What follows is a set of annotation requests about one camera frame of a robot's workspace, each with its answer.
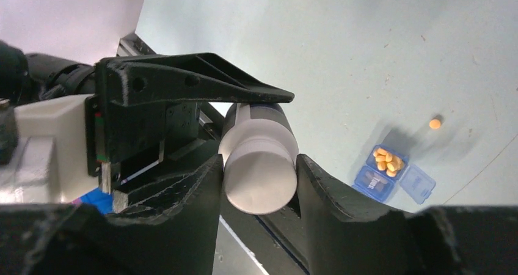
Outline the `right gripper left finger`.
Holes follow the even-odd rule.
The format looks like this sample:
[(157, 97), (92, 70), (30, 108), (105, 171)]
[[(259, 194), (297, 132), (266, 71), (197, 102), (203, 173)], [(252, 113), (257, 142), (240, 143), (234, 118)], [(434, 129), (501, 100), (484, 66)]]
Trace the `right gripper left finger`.
[(219, 214), (1, 206), (2, 274), (211, 274)]

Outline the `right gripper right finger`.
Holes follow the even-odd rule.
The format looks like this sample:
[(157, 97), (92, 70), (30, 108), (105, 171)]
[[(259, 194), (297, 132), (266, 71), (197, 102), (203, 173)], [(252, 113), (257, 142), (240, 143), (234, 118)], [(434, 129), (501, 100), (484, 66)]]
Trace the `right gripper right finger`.
[(297, 196), (311, 274), (516, 274), (517, 208), (377, 202), (300, 154)]

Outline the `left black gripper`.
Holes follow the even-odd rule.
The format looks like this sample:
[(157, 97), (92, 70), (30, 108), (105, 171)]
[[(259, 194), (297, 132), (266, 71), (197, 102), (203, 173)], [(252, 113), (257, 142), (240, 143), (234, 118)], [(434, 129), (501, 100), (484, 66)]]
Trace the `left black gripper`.
[[(294, 93), (265, 84), (214, 53), (107, 57), (95, 65), (88, 128), (99, 188), (122, 181), (198, 135), (198, 101), (290, 103)], [(165, 161), (113, 193), (117, 215), (218, 215), (221, 161), (180, 168)]]

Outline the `white pill bottle blue label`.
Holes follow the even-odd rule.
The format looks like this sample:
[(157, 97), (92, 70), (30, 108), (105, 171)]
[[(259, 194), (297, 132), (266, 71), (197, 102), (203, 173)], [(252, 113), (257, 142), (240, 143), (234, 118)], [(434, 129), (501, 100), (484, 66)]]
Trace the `white pill bottle blue label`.
[(299, 147), (279, 104), (233, 104), (218, 152), (224, 162), (224, 193), (238, 210), (266, 215), (293, 198)]

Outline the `blue pill organizer box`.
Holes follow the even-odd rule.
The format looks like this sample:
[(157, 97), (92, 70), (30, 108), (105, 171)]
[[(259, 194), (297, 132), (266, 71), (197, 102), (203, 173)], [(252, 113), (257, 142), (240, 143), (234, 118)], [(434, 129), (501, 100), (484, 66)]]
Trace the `blue pill organizer box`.
[(421, 205), (431, 195), (436, 181), (404, 155), (385, 145), (375, 145), (352, 187), (382, 203), (399, 187)]

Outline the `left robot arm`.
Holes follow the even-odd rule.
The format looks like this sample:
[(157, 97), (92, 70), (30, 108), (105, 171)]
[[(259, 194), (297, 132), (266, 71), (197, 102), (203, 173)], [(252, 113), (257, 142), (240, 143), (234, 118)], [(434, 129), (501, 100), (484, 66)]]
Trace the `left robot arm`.
[(123, 217), (162, 211), (219, 155), (230, 204), (273, 213), (297, 188), (282, 109), (293, 98), (214, 53), (87, 65), (1, 43), (1, 202), (71, 202), (97, 186)]

